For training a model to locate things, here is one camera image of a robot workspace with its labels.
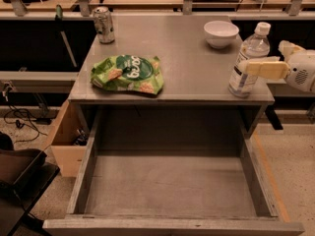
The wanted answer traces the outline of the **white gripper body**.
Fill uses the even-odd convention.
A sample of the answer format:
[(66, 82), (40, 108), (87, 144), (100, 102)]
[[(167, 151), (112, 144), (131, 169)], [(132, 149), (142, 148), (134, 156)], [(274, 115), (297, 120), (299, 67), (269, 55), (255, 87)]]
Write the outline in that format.
[(290, 72), (286, 83), (301, 91), (315, 93), (315, 51), (302, 50), (289, 56), (287, 64)]

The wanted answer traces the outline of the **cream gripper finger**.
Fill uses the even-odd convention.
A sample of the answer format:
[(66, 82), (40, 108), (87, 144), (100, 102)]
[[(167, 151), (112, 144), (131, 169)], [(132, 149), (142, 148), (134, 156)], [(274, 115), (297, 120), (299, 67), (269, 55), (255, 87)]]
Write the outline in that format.
[(284, 79), (290, 72), (289, 65), (278, 56), (244, 60), (238, 64), (238, 69), (244, 74), (270, 80)]
[(279, 52), (282, 54), (285, 61), (287, 61), (293, 53), (302, 50), (303, 47), (286, 40), (282, 40), (279, 44)]

